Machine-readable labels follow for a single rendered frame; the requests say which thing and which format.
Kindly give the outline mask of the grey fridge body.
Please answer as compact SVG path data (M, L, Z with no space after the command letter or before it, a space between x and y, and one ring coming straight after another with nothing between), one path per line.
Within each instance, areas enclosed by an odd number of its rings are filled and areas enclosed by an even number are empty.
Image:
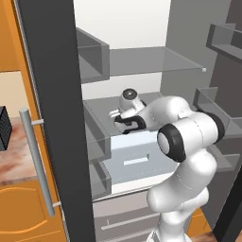
M115 76L81 83L83 102L120 97L131 88L146 104L162 96L180 96L193 111L197 88L209 88L216 57L206 46L211 24L221 25L232 0L74 0L76 26L112 49L165 46L206 68ZM148 190L170 177L161 174L112 184L99 202Z

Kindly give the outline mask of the grey door bin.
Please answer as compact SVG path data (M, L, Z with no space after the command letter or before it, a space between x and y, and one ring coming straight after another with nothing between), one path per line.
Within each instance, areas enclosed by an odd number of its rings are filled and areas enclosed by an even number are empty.
M112 157L111 136L92 111L86 101L83 102L88 159L90 163L99 163Z
M197 88L194 106L205 112L212 112L218 116L225 126L225 139L242 138L242 117L231 117L216 104L217 87Z
M242 63L242 31L236 29L236 24L211 24L206 46Z
M80 28L77 28L77 40L81 83L109 79L110 46Z
M100 199L112 192L112 177L106 166L100 162L90 164L92 199Z
M239 154L222 154L215 145L208 147L207 150L216 158L218 172L234 171L240 158Z

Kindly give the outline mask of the pale blue crisper drawer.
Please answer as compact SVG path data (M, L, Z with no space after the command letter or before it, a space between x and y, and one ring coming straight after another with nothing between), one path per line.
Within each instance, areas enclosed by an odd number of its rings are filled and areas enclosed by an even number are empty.
M105 160L104 165L112 177L112 184L171 173L177 167L160 151L156 131L114 136L111 153L111 158Z

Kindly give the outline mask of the orange base cupboard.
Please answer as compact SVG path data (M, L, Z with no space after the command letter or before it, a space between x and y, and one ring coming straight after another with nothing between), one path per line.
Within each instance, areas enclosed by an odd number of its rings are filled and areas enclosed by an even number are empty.
M206 219L205 214L200 208L198 208L192 215L189 220L188 228L186 233L189 237L194 237L204 233L209 233L211 227Z

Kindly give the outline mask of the orange base cupboard door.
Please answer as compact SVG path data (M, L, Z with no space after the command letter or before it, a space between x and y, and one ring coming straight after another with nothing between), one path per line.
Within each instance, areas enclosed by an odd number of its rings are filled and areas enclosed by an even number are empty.
M48 215L37 180L0 186L0 242L67 242L61 211Z

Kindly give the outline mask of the dark grey fridge door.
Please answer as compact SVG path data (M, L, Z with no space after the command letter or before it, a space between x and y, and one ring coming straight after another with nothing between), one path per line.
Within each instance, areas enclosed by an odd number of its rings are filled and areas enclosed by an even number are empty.
M70 242L95 242L73 0L14 0Z
M236 24L242 31L242 0L232 0L226 24ZM231 117L242 117L242 63L217 53L212 85L218 88L216 104ZM235 242L242 231L242 138L223 139L221 151L237 151L240 158L234 171L216 175L216 191L224 192L229 182L228 196L213 228L217 242Z

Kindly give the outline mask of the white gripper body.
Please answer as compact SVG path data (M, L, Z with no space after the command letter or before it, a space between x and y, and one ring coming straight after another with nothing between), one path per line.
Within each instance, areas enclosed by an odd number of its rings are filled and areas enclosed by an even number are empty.
M114 119L116 116L121 115L123 111L121 109L115 109L109 112L109 117Z

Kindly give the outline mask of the black ribbed appliance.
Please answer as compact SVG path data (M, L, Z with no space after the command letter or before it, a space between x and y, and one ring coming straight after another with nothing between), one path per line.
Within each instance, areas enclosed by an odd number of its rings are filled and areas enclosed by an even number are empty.
M5 106L0 106L0 151L8 149L9 138L12 132L9 115Z

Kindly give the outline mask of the grey freezer drawer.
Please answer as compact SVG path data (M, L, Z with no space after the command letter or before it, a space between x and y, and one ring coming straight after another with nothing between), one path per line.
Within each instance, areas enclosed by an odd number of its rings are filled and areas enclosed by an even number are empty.
M95 202L93 209L96 242L146 242L159 220L146 191Z

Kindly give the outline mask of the orange wall cupboard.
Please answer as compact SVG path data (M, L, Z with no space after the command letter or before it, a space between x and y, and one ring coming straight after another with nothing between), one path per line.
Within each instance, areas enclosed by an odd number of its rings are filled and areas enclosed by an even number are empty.
M0 0L0 73L21 70L15 47L19 41L13 0Z

